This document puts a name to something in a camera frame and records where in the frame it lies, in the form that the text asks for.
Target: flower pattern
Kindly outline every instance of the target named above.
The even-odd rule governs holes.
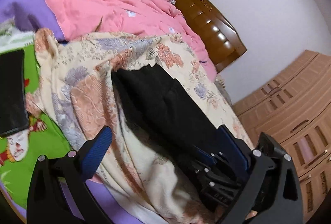
[[[175,29],[172,28],[172,27],[169,27],[169,31],[170,31],[172,34],[174,34],[174,33],[176,32]]]
[[[206,86],[202,83],[198,83],[195,87],[194,87],[194,91],[195,93],[199,96],[199,98],[201,100],[205,100],[207,98],[206,94],[207,94],[207,89]]]
[[[122,32],[90,33],[64,47],[50,30],[40,29],[35,51],[42,98],[37,101],[28,95],[29,110],[41,102],[37,107],[54,114],[52,119],[75,150],[104,125],[109,126],[112,143],[98,169],[105,184],[169,222],[212,223],[213,214],[189,190],[188,179],[173,172],[178,168],[148,133],[127,121],[111,79],[111,72],[118,68],[132,70],[157,63],[183,85],[213,125],[226,124],[235,137],[252,147],[239,120],[181,35],[140,38]],[[161,197],[156,188],[163,190]],[[179,193],[183,194],[180,202],[174,197]]]
[[[41,109],[36,105],[34,96],[30,92],[25,94],[25,107],[30,114],[34,115],[34,117],[40,117]]]
[[[158,49],[159,59],[165,63],[167,68],[173,67],[174,64],[183,67],[184,63],[178,54],[172,53],[170,48],[164,44],[159,44],[156,46]]]
[[[136,12],[133,12],[133,11],[126,10],[126,13],[128,14],[128,16],[129,16],[130,18],[136,16]]]
[[[199,70],[199,67],[200,67],[200,63],[197,59],[194,59],[192,62],[191,62],[191,65],[193,65],[192,67],[192,73],[195,74],[198,72]]]

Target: purple bedsheet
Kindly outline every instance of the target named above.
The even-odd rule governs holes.
[[[58,41],[64,40],[55,15],[44,0],[0,0],[0,23],[13,17],[21,31],[37,31],[46,27],[54,32]]]
[[[91,193],[101,206],[101,208],[106,212],[106,214],[109,216],[109,218],[115,223],[115,224],[143,224],[140,220],[130,215],[128,212],[126,212],[114,199],[114,197],[110,194],[108,189],[100,183],[93,182],[91,180],[86,181],[87,187],[90,189]],[[0,181],[0,187],[5,191],[6,195],[7,192],[4,188],[4,185]],[[83,219],[80,211],[78,210],[76,203],[74,202],[71,193],[68,189],[68,186],[64,183],[61,183],[61,187],[63,190],[63,193],[67,199],[67,203],[70,207],[71,212],[74,216],[79,217]],[[17,210],[21,213],[21,215],[26,218],[26,210],[14,203],[12,201],[13,205],[17,208]]]

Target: wooden furniture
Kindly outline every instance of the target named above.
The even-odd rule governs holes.
[[[329,223],[331,219],[331,191],[325,197],[320,207],[316,210],[314,215],[308,220],[307,224],[321,224]]]
[[[309,220],[331,187],[331,57],[306,50],[233,110],[255,145],[265,132],[292,156]]]
[[[218,71],[247,51],[236,29],[208,0],[176,0],[175,6],[205,43]]]

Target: wooden headboard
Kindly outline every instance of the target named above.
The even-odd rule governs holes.
[[[205,43],[217,71],[247,51],[236,29],[208,0],[176,0],[175,6]]]

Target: metal screw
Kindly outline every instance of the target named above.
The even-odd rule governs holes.
[[[254,150],[253,150],[253,155],[254,155],[255,157],[261,157],[262,153],[261,153],[261,151],[259,151],[258,149],[254,149]]]
[[[284,159],[287,161],[290,161],[292,159],[292,157],[289,154],[285,154]]]
[[[45,160],[45,155],[40,155],[39,157],[38,157],[38,161],[44,161]]]
[[[71,150],[71,151],[68,152],[68,157],[73,158],[73,157],[76,156],[76,154],[77,154],[77,152],[75,150]]]

